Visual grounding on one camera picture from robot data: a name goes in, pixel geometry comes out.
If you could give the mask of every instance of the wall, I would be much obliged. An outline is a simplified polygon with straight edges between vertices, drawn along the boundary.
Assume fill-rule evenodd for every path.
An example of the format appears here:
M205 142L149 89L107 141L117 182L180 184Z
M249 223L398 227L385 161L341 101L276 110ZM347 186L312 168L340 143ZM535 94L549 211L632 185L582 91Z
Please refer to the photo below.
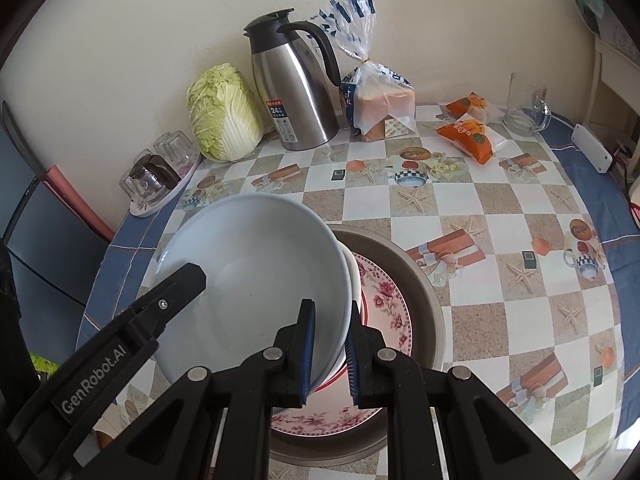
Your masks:
M304 19L325 1L48 0L2 69L0 94L43 162L117 227L120 176L160 134L190 129L185 95L197 75L231 62L251 79L242 28L286 7ZM375 3L371 58L407 77L418 102L473 90L503 103L518 71L547 83L553 110L580 117L593 38L572 0ZM338 58L346 73L353 64Z

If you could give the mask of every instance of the metal pivot bolt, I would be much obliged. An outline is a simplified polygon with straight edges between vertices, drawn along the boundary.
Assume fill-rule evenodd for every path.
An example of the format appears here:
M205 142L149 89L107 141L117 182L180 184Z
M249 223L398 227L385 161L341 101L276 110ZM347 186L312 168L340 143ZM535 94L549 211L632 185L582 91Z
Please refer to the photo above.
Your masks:
M378 350L378 358L382 361L393 361L396 358L396 351L393 348L381 348Z
M454 366L451 372L455 378L460 379L461 381L466 381L471 377L471 370L466 366Z
M194 382L201 381L207 378L207 369L202 366L193 367L187 372L187 377Z
M282 357L282 350L280 350L277 346L272 346L262 352L262 355L269 361L276 361Z

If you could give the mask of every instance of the stainless steel basin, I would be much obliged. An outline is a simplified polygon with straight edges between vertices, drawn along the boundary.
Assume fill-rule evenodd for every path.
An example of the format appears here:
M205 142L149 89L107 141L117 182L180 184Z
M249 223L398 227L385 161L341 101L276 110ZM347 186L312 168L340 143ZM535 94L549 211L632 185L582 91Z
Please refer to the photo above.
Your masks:
M444 318L433 287L420 267L400 247L371 231L338 224L329 227L351 251L379 265L394 280L411 317L411 357L425 368L442 370ZM293 436L271 430L271 458L301 466L354 462L385 446L386 410L352 430L329 436Z

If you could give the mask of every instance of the orange snack package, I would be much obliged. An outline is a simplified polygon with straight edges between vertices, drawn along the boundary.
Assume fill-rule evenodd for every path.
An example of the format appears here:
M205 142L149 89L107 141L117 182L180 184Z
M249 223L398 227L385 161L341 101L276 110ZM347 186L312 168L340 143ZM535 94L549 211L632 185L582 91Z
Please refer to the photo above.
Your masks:
M507 140L468 114L462 115L453 124L439 127L436 132L480 164L486 163Z
M471 92L468 97L463 97L447 105L447 110L455 118L469 114L481 123L495 123L504 113L496 105L486 101L478 94Z

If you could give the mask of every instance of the floral plate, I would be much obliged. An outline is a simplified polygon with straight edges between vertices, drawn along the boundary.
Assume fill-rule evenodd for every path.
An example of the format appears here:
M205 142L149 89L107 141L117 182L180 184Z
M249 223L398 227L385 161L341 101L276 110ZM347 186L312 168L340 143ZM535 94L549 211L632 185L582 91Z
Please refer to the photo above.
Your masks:
M354 256L362 283L360 315L364 325L377 328L387 346L409 355L411 320L402 294L384 270L359 254ZM275 415L271 427L297 436L327 436L350 430L378 411L359 410L353 405L347 367L343 366L309 396L306 406Z

